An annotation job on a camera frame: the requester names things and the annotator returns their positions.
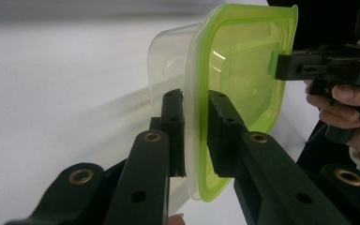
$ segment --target plastic container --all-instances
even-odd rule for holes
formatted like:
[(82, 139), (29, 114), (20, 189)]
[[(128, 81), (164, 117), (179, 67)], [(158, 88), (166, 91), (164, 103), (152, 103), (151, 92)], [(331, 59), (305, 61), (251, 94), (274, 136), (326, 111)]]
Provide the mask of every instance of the plastic container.
[(210, 202), (229, 179), (215, 175), (206, 146), (208, 90), (226, 94), (249, 130), (269, 132), (285, 82), (274, 79), (279, 54), (291, 53), (297, 7), (224, 5), (201, 24), (162, 32), (148, 54), (153, 116), (163, 94), (184, 91), (189, 194)]

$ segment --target white background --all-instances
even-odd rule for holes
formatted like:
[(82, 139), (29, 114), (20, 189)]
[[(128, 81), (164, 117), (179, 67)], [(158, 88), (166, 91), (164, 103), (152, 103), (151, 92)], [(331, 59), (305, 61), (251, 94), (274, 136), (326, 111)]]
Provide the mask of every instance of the white background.
[[(126, 158), (148, 128), (152, 39), (201, 22), (222, 3), (0, 1), (0, 224), (29, 216), (65, 168), (93, 162), (108, 169)], [(272, 134), (293, 158), (316, 120), (304, 84), (289, 82)], [(178, 212), (188, 225), (246, 224), (232, 186)]]

